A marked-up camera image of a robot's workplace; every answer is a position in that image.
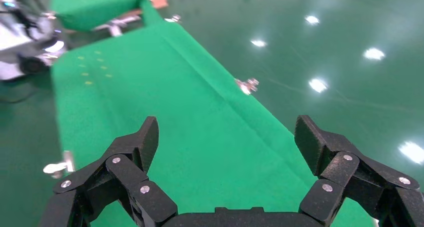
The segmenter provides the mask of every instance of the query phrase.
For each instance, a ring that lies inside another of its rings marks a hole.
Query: metal screw
[[[66,187],[70,186],[71,183],[72,182],[70,180],[66,180],[65,182],[63,182],[62,184],[60,184],[60,187],[66,188]]]
[[[333,187],[331,187],[331,185],[329,185],[329,184],[323,184],[322,188],[327,192],[333,191]]]
[[[402,182],[405,185],[410,185],[411,184],[411,181],[409,179],[405,178],[405,177],[400,177],[399,178],[399,181]]]
[[[343,158],[345,159],[345,160],[348,160],[348,161],[351,161],[352,160],[352,156],[350,156],[350,155],[344,155],[343,156]]]
[[[145,185],[145,186],[143,186],[143,187],[140,188],[140,192],[142,194],[145,194],[145,193],[149,192],[149,190],[150,190],[150,187],[147,186],[147,185]]]

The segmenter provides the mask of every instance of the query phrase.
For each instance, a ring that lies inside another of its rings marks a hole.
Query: metal clamp
[[[181,16],[174,14],[171,18],[165,18],[165,21],[181,23]]]
[[[235,82],[237,83],[238,87],[240,87],[241,91],[243,91],[243,93],[246,95],[250,95],[252,91],[258,90],[257,86],[259,85],[259,81],[257,81],[255,78],[250,78],[246,82],[236,79]]]
[[[67,173],[75,172],[74,156],[70,151],[63,152],[63,162],[50,163],[46,165],[42,171],[48,175],[51,175],[53,179],[60,179],[64,176],[65,171]]]

